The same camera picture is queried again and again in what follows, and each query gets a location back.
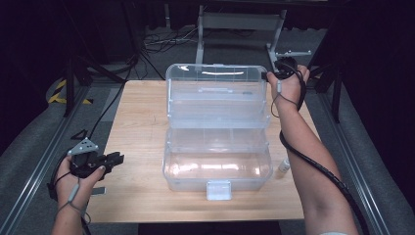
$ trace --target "transparent container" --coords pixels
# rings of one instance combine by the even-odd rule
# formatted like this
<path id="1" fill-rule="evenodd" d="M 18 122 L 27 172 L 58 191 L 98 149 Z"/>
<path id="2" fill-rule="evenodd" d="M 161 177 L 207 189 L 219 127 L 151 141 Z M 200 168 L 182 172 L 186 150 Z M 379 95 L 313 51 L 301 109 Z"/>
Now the transparent container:
<path id="1" fill-rule="evenodd" d="M 168 68 L 162 172 L 171 190 L 229 200 L 232 191 L 258 190 L 272 175 L 263 72 L 259 66 Z"/>
<path id="2" fill-rule="evenodd" d="M 162 171 L 174 191 L 205 191 L 224 180 L 232 190 L 258 190 L 272 175 L 265 130 L 170 128 Z"/>
<path id="3" fill-rule="evenodd" d="M 172 65 L 166 72 L 173 128 L 264 128 L 266 82 L 259 66 Z"/>

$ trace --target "right hand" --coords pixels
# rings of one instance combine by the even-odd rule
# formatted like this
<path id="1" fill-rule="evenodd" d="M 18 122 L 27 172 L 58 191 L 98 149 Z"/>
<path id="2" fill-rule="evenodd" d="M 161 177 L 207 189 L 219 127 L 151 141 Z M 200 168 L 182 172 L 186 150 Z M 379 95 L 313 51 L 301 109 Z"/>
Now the right hand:
<path id="1" fill-rule="evenodd" d="M 305 83 L 307 83 L 310 71 L 307 67 L 298 65 L 298 71 L 302 74 L 302 78 Z M 275 99 L 277 96 L 277 77 L 274 75 L 274 73 L 269 72 L 266 74 L 269 84 L 271 85 L 271 91 L 272 91 L 272 99 Z M 300 82 L 297 78 L 296 74 L 293 74 L 287 79 L 281 80 L 282 83 L 282 89 L 281 89 L 281 95 L 284 96 L 286 99 L 293 101 L 294 103 L 298 103 L 300 99 Z M 286 107 L 287 105 L 290 105 L 294 107 L 295 105 L 287 100 L 284 100 L 282 97 L 277 97 L 275 100 L 275 106 L 277 109 L 280 109 L 282 107 Z"/>

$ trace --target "hand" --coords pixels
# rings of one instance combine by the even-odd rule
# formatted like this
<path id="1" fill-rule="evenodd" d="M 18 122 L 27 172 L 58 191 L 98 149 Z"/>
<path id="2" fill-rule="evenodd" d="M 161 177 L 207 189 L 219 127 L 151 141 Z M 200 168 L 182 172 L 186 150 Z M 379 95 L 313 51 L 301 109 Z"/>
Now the hand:
<path id="1" fill-rule="evenodd" d="M 56 179 L 59 179 L 61 176 L 70 172 L 70 160 L 71 156 L 64 158 L 59 166 Z M 69 195 L 79 180 L 79 189 L 72 201 L 72 204 L 76 208 L 83 210 L 91 197 L 92 189 L 95 183 L 100 180 L 100 178 L 104 175 L 104 172 L 105 168 L 102 166 L 97 168 L 91 175 L 84 179 L 78 179 L 78 177 L 70 173 L 61 178 L 56 185 L 56 191 L 58 193 L 58 209 L 68 202 Z"/>
<path id="2" fill-rule="evenodd" d="M 298 71 L 302 74 L 302 79 L 304 80 L 304 82 L 307 82 L 309 75 L 310 75 L 310 71 L 308 70 L 308 68 L 305 66 L 298 65 Z M 280 110 L 280 108 L 288 107 L 288 106 L 295 107 L 293 103 L 287 100 L 290 100 L 294 102 L 295 104 L 299 102 L 300 82 L 299 82 L 299 79 L 297 78 L 297 75 L 294 74 L 287 79 L 281 80 L 282 89 L 281 89 L 280 94 L 277 94 L 278 80 L 277 80 L 277 77 L 274 75 L 274 73 L 269 72 L 266 76 L 268 78 L 269 84 L 271 85 L 272 99 L 275 99 L 277 95 L 279 96 L 275 100 L 275 106 L 277 107 L 277 109 Z"/>

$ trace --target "plastic box latch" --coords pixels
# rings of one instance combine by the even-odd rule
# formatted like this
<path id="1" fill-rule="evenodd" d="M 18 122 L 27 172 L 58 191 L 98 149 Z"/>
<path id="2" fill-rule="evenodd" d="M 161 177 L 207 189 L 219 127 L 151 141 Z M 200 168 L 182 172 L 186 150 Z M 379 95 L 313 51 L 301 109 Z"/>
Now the plastic box latch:
<path id="1" fill-rule="evenodd" d="M 232 187 L 229 180 L 210 180 L 207 182 L 207 199 L 210 201 L 231 200 Z"/>

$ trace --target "left hand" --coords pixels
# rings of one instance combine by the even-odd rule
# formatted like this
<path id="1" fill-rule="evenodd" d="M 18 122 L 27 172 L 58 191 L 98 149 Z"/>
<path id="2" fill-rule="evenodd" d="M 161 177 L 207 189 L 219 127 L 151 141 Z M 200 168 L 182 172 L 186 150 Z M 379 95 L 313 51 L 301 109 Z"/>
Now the left hand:
<path id="1" fill-rule="evenodd" d="M 56 175 L 55 180 L 60 178 L 62 175 L 70 172 L 70 160 L 71 156 L 67 156 L 62 161 L 61 165 L 59 166 L 58 173 Z M 100 180 L 100 178 L 104 175 L 105 168 L 99 167 L 97 168 L 91 175 L 86 178 L 79 178 L 79 189 L 72 201 L 72 204 L 77 207 L 78 209 L 84 209 L 86 204 L 91 197 L 92 189 L 96 182 Z M 56 192 L 58 194 L 58 209 L 62 207 L 69 198 L 69 195 L 73 189 L 73 187 L 78 183 L 78 177 L 73 174 L 68 174 L 64 176 L 57 182 L 56 185 Z"/>

